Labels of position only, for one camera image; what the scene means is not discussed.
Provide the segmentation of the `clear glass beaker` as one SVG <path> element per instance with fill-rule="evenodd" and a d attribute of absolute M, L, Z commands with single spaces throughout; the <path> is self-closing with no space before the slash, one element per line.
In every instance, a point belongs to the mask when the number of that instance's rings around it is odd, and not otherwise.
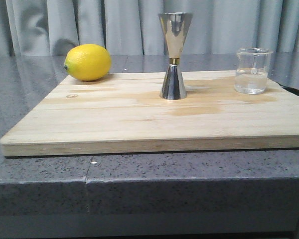
<path fill-rule="evenodd" d="M 272 51 L 264 48 L 240 48 L 234 89 L 237 92 L 258 95 L 267 86 Z"/>

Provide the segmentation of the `grey curtain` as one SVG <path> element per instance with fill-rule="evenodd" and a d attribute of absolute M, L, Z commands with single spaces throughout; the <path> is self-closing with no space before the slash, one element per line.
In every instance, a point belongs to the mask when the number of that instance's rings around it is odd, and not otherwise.
<path fill-rule="evenodd" d="M 193 15 L 185 54 L 299 52 L 299 0 L 0 0 L 0 57 L 65 55 L 87 43 L 163 55 L 158 14 L 172 12 Z"/>

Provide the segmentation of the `steel double jigger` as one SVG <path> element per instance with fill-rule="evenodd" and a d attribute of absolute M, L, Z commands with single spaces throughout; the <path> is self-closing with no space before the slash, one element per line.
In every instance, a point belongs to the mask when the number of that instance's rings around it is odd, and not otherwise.
<path fill-rule="evenodd" d="M 180 70 L 180 57 L 189 31 L 192 13 L 160 13 L 159 20 L 169 56 L 160 96 L 166 100 L 181 100 L 187 93 Z"/>

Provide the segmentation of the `yellow lemon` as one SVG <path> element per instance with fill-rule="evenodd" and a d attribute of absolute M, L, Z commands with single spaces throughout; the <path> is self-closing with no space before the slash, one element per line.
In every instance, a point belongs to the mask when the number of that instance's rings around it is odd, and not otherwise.
<path fill-rule="evenodd" d="M 80 81 L 94 81 L 105 76 L 111 68 L 109 52 L 97 44 L 83 44 L 72 48 L 66 55 L 64 69 Z"/>

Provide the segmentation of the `wooden cutting board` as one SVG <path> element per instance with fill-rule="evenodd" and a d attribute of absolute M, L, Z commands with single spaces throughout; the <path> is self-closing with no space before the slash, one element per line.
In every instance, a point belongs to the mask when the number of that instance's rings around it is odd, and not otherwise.
<path fill-rule="evenodd" d="M 234 90 L 234 71 L 184 72 L 187 97 L 159 96 L 157 73 L 66 77 L 0 139 L 5 156 L 299 148 L 299 96 L 272 80 Z"/>

